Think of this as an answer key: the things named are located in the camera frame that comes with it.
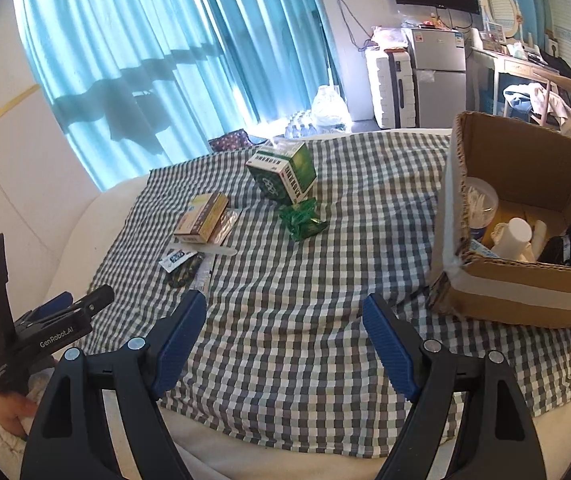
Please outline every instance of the blue rubber pad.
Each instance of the blue rubber pad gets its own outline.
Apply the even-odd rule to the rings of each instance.
[[[420,389],[414,382],[412,359],[373,298],[363,303],[363,325],[394,390],[414,400]]]
[[[203,301],[195,301],[183,315],[163,350],[159,352],[156,359],[156,378],[150,388],[150,392],[157,399],[176,386],[192,347],[201,333],[206,311],[205,298]]]
[[[74,299],[69,292],[64,292],[59,294],[56,298],[48,301],[45,304],[42,304],[39,308],[35,309],[32,314],[30,314],[31,321],[38,321],[45,317],[51,316],[52,314],[56,314],[61,310],[66,309],[72,303],[74,303]]]

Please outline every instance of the cardboard box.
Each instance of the cardboard box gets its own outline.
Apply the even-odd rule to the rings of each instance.
[[[285,205],[303,202],[317,179],[305,142],[262,147],[246,166],[265,195]]]
[[[182,242],[206,244],[227,205],[228,197],[223,193],[195,196],[176,226],[174,236]]]
[[[548,237],[571,223],[571,139],[515,119],[466,112],[454,123],[439,196],[430,281],[438,312],[508,324],[571,326],[571,268],[496,260],[470,251],[466,176],[501,199],[494,223],[540,219]]]

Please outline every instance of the wooden chair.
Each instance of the wooden chair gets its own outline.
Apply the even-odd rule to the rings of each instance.
[[[536,68],[533,69],[533,73],[535,73],[538,77],[542,80],[547,81],[547,86],[545,88],[545,101],[543,102],[543,115],[542,117],[537,116],[536,114],[530,114],[530,118],[534,120],[539,126],[545,127],[557,127],[558,124],[556,123],[549,123],[549,103],[550,103],[550,93],[553,92],[552,85],[556,85],[555,94],[559,94],[559,88],[563,88],[566,92],[571,94],[571,79],[568,77],[563,77],[562,75],[557,75],[552,72],[548,72],[547,70],[537,70]],[[510,104],[505,101],[505,105],[503,107],[503,116],[507,117],[509,111]]]

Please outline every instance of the white cylinder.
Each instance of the white cylinder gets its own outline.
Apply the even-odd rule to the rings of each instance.
[[[503,229],[499,243],[492,252],[504,260],[518,260],[527,243],[532,239],[532,228],[522,218],[512,218]]]
[[[532,236],[532,253],[536,260],[539,259],[541,253],[543,252],[543,247],[545,245],[545,235],[548,233],[548,227],[545,222],[537,220],[534,224],[534,234]]]

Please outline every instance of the metal bolt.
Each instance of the metal bolt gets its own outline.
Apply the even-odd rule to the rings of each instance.
[[[488,354],[489,360],[493,363],[500,365],[503,361],[505,361],[505,357],[501,352],[497,352],[496,350],[492,350]]]
[[[428,352],[432,354],[436,354],[437,352],[441,351],[441,343],[438,342],[436,339],[428,339],[423,343],[423,348],[425,348]]]
[[[69,348],[67,352],[65,352],[65,358],[68,361],[75,360],[79,355],[81,355],[81,350],[78,348]]]
[[[130,350],[140,350],[145,346],[145,339],[142,337],[135,337],[134,339],[130,339],[127,343],[127,348]]]

